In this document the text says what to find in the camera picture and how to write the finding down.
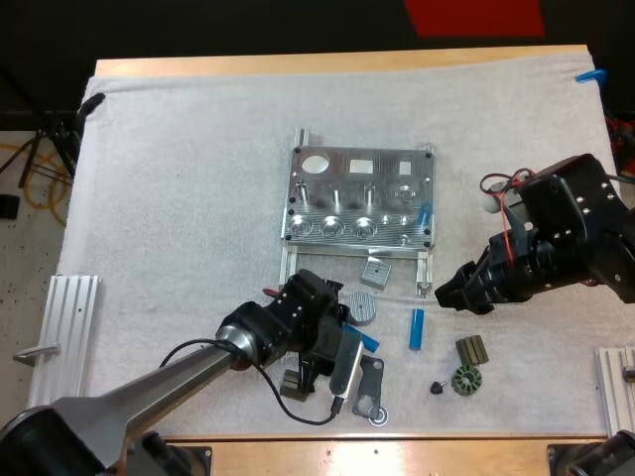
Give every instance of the wooden table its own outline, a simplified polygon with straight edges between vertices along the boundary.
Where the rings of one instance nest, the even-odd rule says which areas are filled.
[[[286,72],[385,71],[451,66],[540,55],[587,53],[586,46],[477,48],[323,55],[101,59],[98,76],[192,76]],[[332,437],[193,436],[170,438],[213,448],[214,475],[362,474],[421,476],[544,476],[550,443],[584,443],[585,437],[417,434]]]

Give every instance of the square hole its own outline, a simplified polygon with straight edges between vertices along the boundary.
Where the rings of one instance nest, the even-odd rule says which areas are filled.
[[[410,161],[402,161],[399,163],[399,175],[409,176],[412,173],[412,163]]]
[[[373,161],[360,161],[358,159],[353,159],[350,161],[349,171],[352,174],[372,174]]]

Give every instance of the gear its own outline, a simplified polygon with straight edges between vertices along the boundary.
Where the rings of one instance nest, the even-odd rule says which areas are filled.
[[[483,383],[483,376],[473,365],[461,365],[452,375],[452,388],[463,397],[476,393]]]

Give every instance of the blue clip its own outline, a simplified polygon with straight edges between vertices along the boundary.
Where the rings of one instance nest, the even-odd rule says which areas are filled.
[[[343,328],[345,331],[353,332],[353,333],[361,335],[361,343],[364,344],[364,349],[366,349],[368,352],[375,352],[377,348],[379,347],[379,342],[377,342],[372,337],[369,337],[368,335],[364,334],[362,331],[357,330],[352,325],[344,322]]]
[[[419,209],[419,217],[417,218],[417,224],[419,226],[426,226],[430,223],[430,204],[424,203]]]
[[[421,344],[424,340],[424,323],[426,321],[426,313],[423,309],[413,309],[413,320],[410,324],[410,340],[408,348],[410,350],[421,350]]]
[[[583,72],[575,77],[577,82],[587,82],[595,79],[599,87],[602,87],[606,82],[606,69],[594,69],[593,71]]]

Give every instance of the black knob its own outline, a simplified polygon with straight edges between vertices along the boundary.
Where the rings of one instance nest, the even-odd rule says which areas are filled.
[[[447,382],[433,382],[433,385],[430,387],[430,393],[433,395],[440,395],[444,392],[444,385]]]

